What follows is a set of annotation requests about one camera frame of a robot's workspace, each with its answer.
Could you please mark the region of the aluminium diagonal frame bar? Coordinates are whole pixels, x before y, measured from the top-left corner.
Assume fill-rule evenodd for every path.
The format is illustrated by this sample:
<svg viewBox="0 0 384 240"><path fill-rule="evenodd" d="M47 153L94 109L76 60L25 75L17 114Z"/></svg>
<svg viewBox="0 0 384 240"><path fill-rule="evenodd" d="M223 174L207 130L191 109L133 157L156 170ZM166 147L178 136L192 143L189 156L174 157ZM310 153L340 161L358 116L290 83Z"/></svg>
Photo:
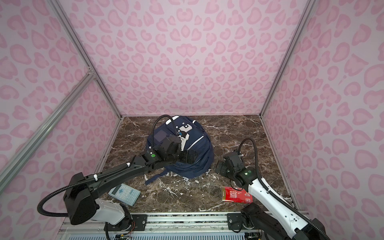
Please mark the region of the aluminium diagonal frame bar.
<svg viewBox="0 0 384 240"><path fill-rule="evenodd" d="M41 146L44 140L68 112L69 108L76 102L83 91L94 80L94 72L89 71L82 81L75 86L70 94L66 96L58 107L49 115L49 117L34 132L31 138L20 147L19 151L11 158L10 162L1 171L1 193L8 187L13 179L18 175L27 161Z"/></svg>

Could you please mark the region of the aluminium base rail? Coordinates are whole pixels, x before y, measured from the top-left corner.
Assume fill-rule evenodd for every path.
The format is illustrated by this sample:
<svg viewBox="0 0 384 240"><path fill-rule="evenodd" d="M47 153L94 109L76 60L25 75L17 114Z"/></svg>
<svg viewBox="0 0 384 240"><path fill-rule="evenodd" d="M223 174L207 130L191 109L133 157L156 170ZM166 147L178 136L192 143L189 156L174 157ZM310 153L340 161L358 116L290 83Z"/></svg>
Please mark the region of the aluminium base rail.
<svg viewBox="0 0 384 240"><path fill-rule="evenodd" d="M120 240L257 240L271 239L256 228L238 229L240 212L136 213L133 231L109 231Z"/></svg>

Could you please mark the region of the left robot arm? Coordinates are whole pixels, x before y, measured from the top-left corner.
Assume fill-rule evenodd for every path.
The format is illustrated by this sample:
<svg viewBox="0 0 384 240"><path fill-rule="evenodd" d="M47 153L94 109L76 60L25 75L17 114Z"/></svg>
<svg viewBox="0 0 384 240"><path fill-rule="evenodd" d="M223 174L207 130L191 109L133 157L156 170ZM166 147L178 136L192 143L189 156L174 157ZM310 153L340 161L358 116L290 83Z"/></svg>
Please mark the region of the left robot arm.
<svg viewBox="0 0 384 240"><path fill-rule="evenodd" d="M148 174L177 162L193 164L198 153L184 147L183 137L169 136L158 146L134 156L126 164L110 170L84 176L79 173L72 177L71 187L66 190L64 202L72 225L87 221L105 222L113 230L133 228L133 218L121 204L101 200L101 196L130 179Z"/></svg>

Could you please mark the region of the grey calculator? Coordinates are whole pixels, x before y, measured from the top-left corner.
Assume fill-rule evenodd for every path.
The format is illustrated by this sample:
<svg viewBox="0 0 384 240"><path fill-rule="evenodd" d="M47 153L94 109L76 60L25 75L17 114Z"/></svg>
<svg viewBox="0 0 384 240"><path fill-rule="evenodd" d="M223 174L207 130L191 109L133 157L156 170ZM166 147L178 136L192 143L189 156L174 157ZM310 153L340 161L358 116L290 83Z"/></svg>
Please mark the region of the grey calculator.
<svg viewBox="0 0 384 240"><path fill-rule="evenodd" d="M133 207L141 192L128 185L120 184L112 188L108 194L116 200Z"/></svg>

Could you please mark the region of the aluminium frame corner post left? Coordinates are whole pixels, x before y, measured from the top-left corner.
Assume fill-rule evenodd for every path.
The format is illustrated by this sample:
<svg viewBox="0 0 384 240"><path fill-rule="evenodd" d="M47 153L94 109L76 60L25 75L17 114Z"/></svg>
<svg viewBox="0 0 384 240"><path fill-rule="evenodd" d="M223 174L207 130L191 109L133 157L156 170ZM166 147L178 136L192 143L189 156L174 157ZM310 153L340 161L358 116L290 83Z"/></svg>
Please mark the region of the aluminium frame corner post left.
<svg viewBox="0 0 384 240"><path fill-rule="evenodd" d="M106 98L107 102L109 103L110 107L113 109L114 113L117 115L118 119L123 119L123 115L119 111L115 101L113 100L111 94L107 90L106 85L102 81L98 71L95 68L95 65L93 64L90 55L87 53L86 48L84 44L82 43L81 39L79 38L78 34L76 33L73 25L71 24L71 21L67 14L65 13L60 1L56 0L48 0L48 4L50 5L51 9L53 10L54 14L58 18L60 24L66 31L68 37L70 38L71 42L73 43L75 49L77 50L78 54L80 55L81 59L85 62L87 68L89 71L95 76L96 81L98 83L98 86L100 87L104 97Z"/></svg>

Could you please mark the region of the aluminium frame corner post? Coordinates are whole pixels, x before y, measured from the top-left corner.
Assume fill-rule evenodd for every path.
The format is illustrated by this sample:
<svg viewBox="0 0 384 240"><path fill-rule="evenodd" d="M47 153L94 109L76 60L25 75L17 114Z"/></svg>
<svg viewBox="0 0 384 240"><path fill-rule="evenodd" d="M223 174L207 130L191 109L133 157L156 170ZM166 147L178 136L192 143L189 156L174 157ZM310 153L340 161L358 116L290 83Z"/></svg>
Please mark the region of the aluminium frame corner post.
<svg viewBox="0 0 384 240"><path fill-rule="evenodd" d="M316 0L310 0L310 1L307 1L306 5L305 5L303 13L299 19L298 25L297 25L295 31L293 32L293 35L291 37L291 40L289 41L289 45L285 51L282 62L278 68L277 74L275 75L273 84L272 84L270 91L267 95L266 101L262 107L260 114L259 114L259 117L261 119L263 119L264 116L267 115L266 112L269 108L270 103L272 102L272 98L275 94L275 91L277 90L277 87L279 86L279 83L283 77L283 74L289 65L289 62L290 62L290 60L294 54L295 48L297 47L298 43L300 42L300 39L301 39L301 37L302 37L306 27L307 27L312 15L313 15L313 12L317 8L318 2L319 1L316 1Z"/></svg>
<svg viewBox="0 0 384 240"><path fill-rule="evenodd" d="M81 39L79 38L78 34L76 33L73 25L71 24L71 21L67 14L65 13L60 1L56 0L48 0L48 4L50 5L51 9L53 10L54 14L58 18L60 24L66 31L68 37L70 38L71 42L73 43L75 49L77 50L78 54L80 55L81 59L85 62L87 68L89 71L95 76L96 81L98 83L98 86L100 87L104 97L106 98L107 102L109 103L110 107L113 109L114 113L117 115L118 119L123 119L123 115L119 111L115 101L113 100L111 94L107 90L106 85L102 81L98 71L95 68L95 65L93 64L90 55L87 53L86 48L84 44L82 43Z"/></svg>

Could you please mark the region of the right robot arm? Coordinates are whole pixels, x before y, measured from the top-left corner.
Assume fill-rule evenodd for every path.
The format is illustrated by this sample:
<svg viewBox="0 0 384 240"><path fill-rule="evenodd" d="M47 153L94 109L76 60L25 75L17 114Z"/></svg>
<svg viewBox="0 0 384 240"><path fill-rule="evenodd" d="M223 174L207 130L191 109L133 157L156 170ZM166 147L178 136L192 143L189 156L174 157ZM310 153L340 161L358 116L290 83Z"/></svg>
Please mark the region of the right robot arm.
<svg viewBox="0 0 384 240"><path fill-rule="evenodd" d="M235 182L270 212L266 214L258 205L249 204L241 210L247 224L263 230L275 240L329 239L324 225L319 220L310 220L278 196L262 177L258 164L246 167L240 153L234 151L224 155L215 172Z"/></svg>

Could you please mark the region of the aluminium frame corner post right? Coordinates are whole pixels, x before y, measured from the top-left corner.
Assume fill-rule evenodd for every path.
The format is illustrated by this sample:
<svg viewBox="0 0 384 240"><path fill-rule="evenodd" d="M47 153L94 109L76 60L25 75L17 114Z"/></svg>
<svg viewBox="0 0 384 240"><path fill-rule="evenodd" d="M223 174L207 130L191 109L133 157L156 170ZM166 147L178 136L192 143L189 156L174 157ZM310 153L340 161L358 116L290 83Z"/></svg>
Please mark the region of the aluminium frame corner post right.
<svg viewBox="0 0 384 240"><path fill-rule="evenodd" d="M313 15L313 12L317 8L318 2L319 1L316 1L316 0L310 0L310 1L307 1L306 5L305 5L303 13L299 19L298 25L297 25L295 31L293 32L293 35L291 37L291 40L289 41L289 45L285 51L282 62L278 68L277 74L275 75L273 84L272 84L270 91L267 95L266 101L262 107L260 114L259 114L259 117L261 119L263 119L264 116L267 115L266 112L269 108L270 103L272 102L272 98L275 94L275 91L277 90L277 87L279 86L279 83L283 77L283 74L289 65L289 62L290 62L290 60L294 54L295 48L297 47L298 43L300 42L300 39L301 39L301 37L302 37L306 27L307 27L312 15Z"/></svg>

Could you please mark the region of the red card box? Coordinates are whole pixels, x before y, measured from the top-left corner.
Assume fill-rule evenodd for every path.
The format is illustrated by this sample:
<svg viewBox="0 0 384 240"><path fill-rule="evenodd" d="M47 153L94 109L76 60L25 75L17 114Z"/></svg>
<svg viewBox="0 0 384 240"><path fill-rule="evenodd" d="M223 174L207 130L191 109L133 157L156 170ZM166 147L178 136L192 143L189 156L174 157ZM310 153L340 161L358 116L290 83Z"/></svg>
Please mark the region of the red card box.
<svg viewBox="0 0 384 240"><path fill-rule="evenodd" d="M235 190L231 187L222 187L222 201L230 203L253 203L253 197L245 190Z"/></svg>

